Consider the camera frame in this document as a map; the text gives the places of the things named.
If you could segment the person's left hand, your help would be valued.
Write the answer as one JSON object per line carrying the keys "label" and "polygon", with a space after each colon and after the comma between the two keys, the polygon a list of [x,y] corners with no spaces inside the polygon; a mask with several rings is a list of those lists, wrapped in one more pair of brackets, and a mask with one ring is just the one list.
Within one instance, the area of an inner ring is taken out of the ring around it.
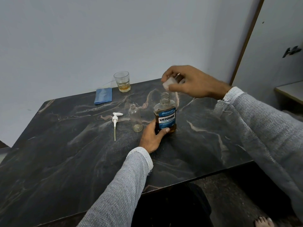
{"label": "person's left hand", "polygon": [[154,152],[160,145],[161,140],[156,139],[156,120],[154,119],[143,131],[139,147],[144,148],[149,154]]}

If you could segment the person's right hand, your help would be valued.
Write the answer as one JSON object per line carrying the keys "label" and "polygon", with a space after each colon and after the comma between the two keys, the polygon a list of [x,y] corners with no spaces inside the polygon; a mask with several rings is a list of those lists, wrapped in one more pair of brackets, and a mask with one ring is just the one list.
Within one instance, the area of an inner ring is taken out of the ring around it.
{"label": "person's right hand", "polygon": [[187,94],[194,98],[210,97],[216,100],[222,100],[226,93],[232,86],[223,81],[217,80],[214,77],[200,71],[199,69],[190,65],[180,65],[169,67],[162,75],[162,82],[168,78],[180,74],[184,77],[185,82],[189,86],[189,93]]}

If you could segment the white bottle cap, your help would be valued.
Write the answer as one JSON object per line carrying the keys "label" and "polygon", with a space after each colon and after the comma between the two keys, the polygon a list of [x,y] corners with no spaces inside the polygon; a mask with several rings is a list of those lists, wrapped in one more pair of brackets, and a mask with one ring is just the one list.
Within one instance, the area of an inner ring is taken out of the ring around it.
{"label": "white bottle cap", "polygon": [[169,86],[172,84],[178,84],[178,81],[174,77],[168,78],[162,85],[166,91],[169,91]]}

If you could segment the amber mouthwash bottle blue label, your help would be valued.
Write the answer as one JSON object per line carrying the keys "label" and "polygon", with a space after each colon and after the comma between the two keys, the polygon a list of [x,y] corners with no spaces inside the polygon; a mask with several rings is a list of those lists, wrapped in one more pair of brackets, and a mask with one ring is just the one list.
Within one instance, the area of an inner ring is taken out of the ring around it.
{"label": "amber mouthwash bottle blue label", "polygon": [[161,94],[160,103],[154,106],[154,115],[156,119],[155,133],[158,134],[161,130],[169,128],[168,134],[175,132],[177,104],[170,99],[170,94],[164,92]]}

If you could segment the person's right forearm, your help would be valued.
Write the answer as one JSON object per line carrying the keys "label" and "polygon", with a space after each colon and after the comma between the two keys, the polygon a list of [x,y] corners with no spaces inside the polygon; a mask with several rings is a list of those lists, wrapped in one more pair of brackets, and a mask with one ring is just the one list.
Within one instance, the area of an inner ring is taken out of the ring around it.
{"label": "person's right forearm", "polygon": [[218,99],[214,113],[236,129],[245,151],[290,198],[303,223],[303,122],[238,87]]}

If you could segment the person's left forearm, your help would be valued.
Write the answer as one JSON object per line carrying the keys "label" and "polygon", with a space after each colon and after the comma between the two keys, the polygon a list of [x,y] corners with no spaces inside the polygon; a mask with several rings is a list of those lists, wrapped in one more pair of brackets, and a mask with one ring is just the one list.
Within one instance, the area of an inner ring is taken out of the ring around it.
{"label": "person's left forearm", "polygon": [[131,150],[114,179],[77,227],[130,227],[152,168],[153,162],[146,149]]}

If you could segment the small clear empty bottle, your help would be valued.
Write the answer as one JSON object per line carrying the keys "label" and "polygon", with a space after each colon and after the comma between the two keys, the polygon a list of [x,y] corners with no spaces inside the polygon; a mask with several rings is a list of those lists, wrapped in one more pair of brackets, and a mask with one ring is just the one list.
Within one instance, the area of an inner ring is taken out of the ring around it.
{"label": "small clear empty bottle", "polygon": [[143,130],[142,119],[140,115],[139,108],[136,107],[134,103],[130,104],[130,108],[128,110],[131,125],[134,132],[141,132]]}

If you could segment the white pump dispenser head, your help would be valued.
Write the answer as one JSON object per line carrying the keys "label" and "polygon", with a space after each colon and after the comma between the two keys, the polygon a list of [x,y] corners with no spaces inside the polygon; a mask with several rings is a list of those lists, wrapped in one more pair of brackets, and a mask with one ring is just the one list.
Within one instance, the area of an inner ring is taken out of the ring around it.
{"label": "white pump dispenser head", "polygon": [[116,124],[118,123],[118,116],[122,116],[123,113],[113,113],[113,117],[112,117],[112,122],[114,124],[114,131],[113,131],[113,134],[114,134],[114,141],[116,141]]}

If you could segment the clear drinking glass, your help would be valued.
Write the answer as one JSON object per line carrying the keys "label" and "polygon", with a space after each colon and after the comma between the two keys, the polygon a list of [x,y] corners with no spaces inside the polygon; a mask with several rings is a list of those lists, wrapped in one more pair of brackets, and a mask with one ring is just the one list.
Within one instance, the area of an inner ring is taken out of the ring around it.
{"label": "clear drinking glass", "polygon": [[120,92],[128,92],[131,90],[130,74],[127,71],[120,71],[114,74],[114,79]]}

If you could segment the blue folded cloth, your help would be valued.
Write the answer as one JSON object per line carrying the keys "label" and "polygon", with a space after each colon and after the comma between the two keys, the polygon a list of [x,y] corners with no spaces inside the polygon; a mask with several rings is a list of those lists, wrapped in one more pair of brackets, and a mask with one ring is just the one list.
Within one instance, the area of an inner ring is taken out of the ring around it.
{"label": "blue folded cloth", "polygon": [[99,88],[96,90],[94,104],[108,103],[112,101],[112,88]]}

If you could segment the person's leg in dark trousers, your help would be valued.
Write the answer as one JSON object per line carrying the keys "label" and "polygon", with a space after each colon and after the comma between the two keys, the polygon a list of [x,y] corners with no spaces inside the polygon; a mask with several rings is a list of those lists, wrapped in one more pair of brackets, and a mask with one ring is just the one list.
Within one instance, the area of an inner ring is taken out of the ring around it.
{"label": "person's leg in dark trousers", "polygon": [[131,227],[214,227],[210,215],[202,188],[181,183],[141,196]]}

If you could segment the white door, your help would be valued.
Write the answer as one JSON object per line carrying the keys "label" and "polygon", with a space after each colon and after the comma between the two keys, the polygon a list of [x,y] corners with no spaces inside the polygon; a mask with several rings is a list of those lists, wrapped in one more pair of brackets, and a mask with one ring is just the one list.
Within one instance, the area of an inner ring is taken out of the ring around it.
{"label": "white door", "polygon": [[[287,48],[302,50],[283,57]],[[303,80],[303,0],[264,0],[232,86],[277,109],[274,88]]]}

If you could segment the white ledge shelf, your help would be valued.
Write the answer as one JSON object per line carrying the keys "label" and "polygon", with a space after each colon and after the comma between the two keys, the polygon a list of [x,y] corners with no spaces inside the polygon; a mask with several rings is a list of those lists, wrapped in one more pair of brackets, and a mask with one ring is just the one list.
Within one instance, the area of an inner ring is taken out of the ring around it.
{"label": "white ledge shelf", "polygon": [[303,105],[303,81],[275,87],[274,90]]}

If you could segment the person's bare foot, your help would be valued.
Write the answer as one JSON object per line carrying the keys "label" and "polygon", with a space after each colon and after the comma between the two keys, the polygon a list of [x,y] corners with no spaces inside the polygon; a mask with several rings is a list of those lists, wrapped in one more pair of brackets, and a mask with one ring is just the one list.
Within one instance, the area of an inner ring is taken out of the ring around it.
{"label": "person's bare foot", "polygon": [[271,218],[258,217],[254,221],[255,227],[275,227],[274,222]]}

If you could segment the brown door frame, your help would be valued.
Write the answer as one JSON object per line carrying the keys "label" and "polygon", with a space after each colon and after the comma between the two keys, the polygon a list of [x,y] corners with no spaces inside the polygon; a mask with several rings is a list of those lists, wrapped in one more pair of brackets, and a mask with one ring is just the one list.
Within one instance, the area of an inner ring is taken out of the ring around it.
{"label": "brown door frame", "polygon": [[234,71],[233,71],[233,74],[231,76],[231,79],[230,79],[230,82],[229,84],[232,85],[233,84],[233,81],[235,79],[235,76],[237,74],[237,71],[238,71],[238,68],[240,66],[240,63],[241,63],[241,60],[243,58],[243,55],[245,53],[245,50],[246,50],[246,47],[248,45],[248,42],[249,42],[249,39],[251,37],[251,34],[253,32],[253,29],[255,27],[255,24],[256,24],[256,21],[257,21],[257,18],[259,16],[259,13],[261,11],[261,8],[263,6],[263,3],[264,3],[264,0],[258,0],[257,2],[258,4],[256,5],[256,7],[254,7],[254,11],[253,11],[253,17],[251,18],[251,20],[249,21],[249,27],[248,27],[248,30],[247,30],[247,33],[245,34],[245,40],[243,42],[243,46],[241,48],[241,51],[240,51],[240,54],[238,56],[238,59],[237,59],[237,62],[236,62],[236,65],[235,65],[235,68],[234,68]]}

